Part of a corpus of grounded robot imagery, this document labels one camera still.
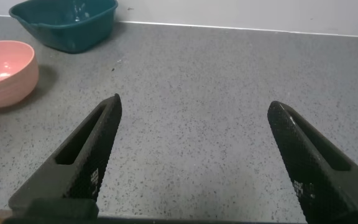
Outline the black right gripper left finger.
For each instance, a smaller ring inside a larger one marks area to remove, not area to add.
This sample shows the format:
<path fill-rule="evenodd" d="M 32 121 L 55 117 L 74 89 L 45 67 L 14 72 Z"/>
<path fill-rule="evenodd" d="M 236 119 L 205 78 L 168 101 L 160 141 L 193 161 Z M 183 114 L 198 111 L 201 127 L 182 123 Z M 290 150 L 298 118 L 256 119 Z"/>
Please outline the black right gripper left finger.
<path fill-rule="evenodd" d="M 121 116 L 118 94 L 100 102 L 10 197 L 9 208 L 24 210 L 38 198 L 96 201 Z"/>

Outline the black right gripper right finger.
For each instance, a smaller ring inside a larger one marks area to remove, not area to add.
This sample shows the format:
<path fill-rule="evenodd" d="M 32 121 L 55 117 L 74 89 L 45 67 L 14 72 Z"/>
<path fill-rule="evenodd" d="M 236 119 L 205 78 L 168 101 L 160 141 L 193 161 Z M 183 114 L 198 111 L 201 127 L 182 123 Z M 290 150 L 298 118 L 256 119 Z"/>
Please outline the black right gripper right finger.
<path fill-rule="evenodd" d="M 358 165 L 292 107 L 271 102 L 268 122 L 308 223 L 358 223 Z"/>

